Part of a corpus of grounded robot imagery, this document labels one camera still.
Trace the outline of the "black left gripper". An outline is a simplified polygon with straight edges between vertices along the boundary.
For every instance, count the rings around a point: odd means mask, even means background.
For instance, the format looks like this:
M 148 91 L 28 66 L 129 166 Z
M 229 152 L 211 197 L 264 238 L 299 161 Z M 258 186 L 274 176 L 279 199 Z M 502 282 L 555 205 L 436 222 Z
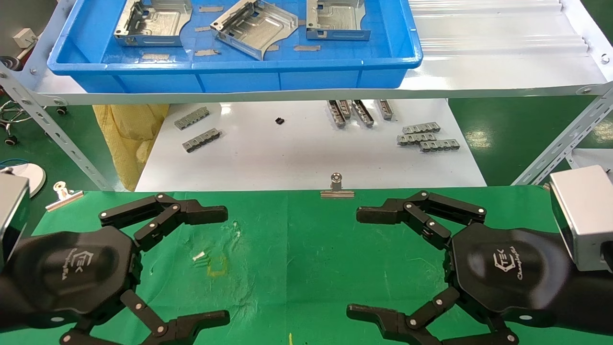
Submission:
M 150 330 L 143 345 L 192 345 L 202 330 L 230 323 L 227 310 L 164 322 L 134 292 L 141 271 L 135 242 L 112 226 L 21 240 L 7 262 L 7 330 L 77 323 L 61 345 L 115 345 L 90 332 L 127 307 Z

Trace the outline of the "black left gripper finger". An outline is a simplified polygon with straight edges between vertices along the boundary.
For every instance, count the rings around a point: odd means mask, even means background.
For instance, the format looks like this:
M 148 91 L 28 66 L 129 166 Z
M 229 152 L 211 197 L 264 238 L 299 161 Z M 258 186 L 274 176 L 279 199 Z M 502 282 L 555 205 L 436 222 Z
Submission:
M 196 199 L 175 199 L 167 194 L 137 199 L 99 214 L 101 225 L 116 229 L 147 221 L 134 234 L 135 245 L 143 252 L 153 249 L 182 224 L 223 223 L 227 219 L 226 206 L 202 206 Z

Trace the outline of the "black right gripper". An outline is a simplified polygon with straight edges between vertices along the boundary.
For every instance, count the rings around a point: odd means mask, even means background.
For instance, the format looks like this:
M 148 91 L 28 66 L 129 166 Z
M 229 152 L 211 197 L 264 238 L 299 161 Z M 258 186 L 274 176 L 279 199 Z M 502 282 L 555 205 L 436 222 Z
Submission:
M 356 219 L 366 224 L 403 223 L 438 250 L 448 250 L 452 242 L 456 283 L 490 312 L 548 309 L 574 270 L 561 236 L 530 229 L 491 229 L 478 224 L 484 223 L 486 214 L 481 206 L 423 190 L 407 199 L 388 198 L 382 206 L 361 206 Z M 435 218 L 468 227 L 452 238 Z M 443 340 L 433 336 L 428 325 L 461 297 L 457 289 L 449 287 L 409 316 L 362 304 L 348 304 L 346 314 L 350 319 L 376 324 L 384 339 L 408 345 L 519 343 L 501 317 L 486 317 L 488 333 Z

